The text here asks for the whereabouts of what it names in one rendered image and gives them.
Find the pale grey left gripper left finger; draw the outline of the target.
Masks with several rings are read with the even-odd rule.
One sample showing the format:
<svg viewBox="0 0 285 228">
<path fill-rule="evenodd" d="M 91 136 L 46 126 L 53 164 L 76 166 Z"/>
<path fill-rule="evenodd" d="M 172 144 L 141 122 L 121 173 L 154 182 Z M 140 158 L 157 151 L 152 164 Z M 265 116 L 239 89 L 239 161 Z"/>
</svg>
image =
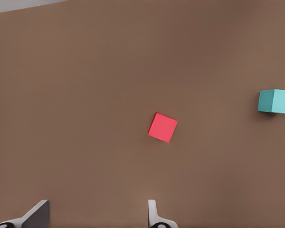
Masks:
<svg viewBox="0 0 285 228">
<path fill-rule="evenodd" d="M 48 228 L 50 222 L 50 201 L 41 200 L 22 217 L 0 223 L 0 228 Z"/>
</svg>

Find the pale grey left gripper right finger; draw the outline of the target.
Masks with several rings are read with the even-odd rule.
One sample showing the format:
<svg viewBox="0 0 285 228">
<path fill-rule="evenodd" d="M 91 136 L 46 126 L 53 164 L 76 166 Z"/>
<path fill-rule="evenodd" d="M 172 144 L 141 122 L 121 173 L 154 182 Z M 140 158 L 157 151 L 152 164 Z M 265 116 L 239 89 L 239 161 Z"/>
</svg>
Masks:
<svg viewBox="0 0 285 228">
<path fill-rule="evenodd" d="M 175 221 L 162 218 L 158 215 L 156 200 L 148 200 L 148 227 L 149 228 L 178 228 Z"/>
</svg>

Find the red cube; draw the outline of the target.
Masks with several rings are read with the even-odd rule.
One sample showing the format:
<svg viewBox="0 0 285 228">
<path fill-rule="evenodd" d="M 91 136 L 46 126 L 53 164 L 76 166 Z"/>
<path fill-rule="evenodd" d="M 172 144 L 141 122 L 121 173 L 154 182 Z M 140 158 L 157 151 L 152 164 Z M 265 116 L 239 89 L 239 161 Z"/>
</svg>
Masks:
<svg viewBox="0 0 285 228">
<path fill-rule="evenodd" d="M 148 135 L 169 143 L 178 121 L 156 112 L 148 130 Z"/>
</svg>

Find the teal block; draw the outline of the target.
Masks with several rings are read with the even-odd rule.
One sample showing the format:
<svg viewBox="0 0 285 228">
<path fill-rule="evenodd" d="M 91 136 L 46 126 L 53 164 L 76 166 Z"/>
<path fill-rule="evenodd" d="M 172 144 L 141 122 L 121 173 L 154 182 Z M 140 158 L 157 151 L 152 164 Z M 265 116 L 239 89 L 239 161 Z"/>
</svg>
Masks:
<svg viewBox="0 0 285 228">
<path fill-rule="evenodd" d="M 285 90 L 261 90 L 257 110 L 259 112 L 285 114 Z"/>
</svg>

